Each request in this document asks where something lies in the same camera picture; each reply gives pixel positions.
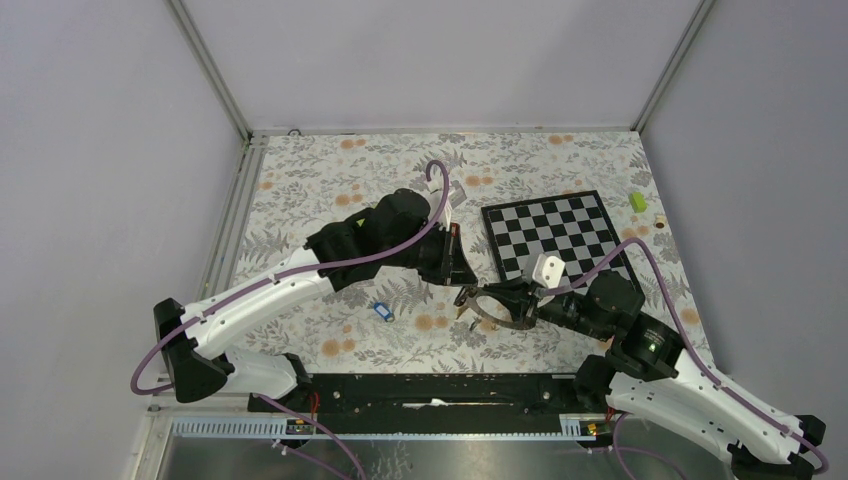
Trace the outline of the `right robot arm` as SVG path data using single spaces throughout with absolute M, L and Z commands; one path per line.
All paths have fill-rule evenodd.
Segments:
M 470 301 L 492 299 L 510 315 L 503 327 L 530 329 L 539 321 L 609 341 L 590 355 L 572 381 L 583 410 L 612 409 L 655 423 L 729 465 L 737 479 L 810 479 L 804 455 L 826 431 L 813 415 L 782 412 L 745 392 L 698 360 L 681 333 L 642 310 L 643 294 L 604 270 L 584 293 L 543 303 L 540 286 L 516 278 L 472 289 Z

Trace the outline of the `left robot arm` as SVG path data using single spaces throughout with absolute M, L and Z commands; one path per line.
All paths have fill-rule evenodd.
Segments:
M 426 283 L 473 286 L 460 228 L 437 202 L 408 189 L 347 219 L 325 225 L 280 264 L 206 300 L 154 308 L 171 387 L 180 403 L 219 393 L 257 394 L 296 411 L 309 401 L 308 374 L 294 354 L 236 347 L 244 335 L 284 311 L 376 277 L 382 267 L 415 271 Z

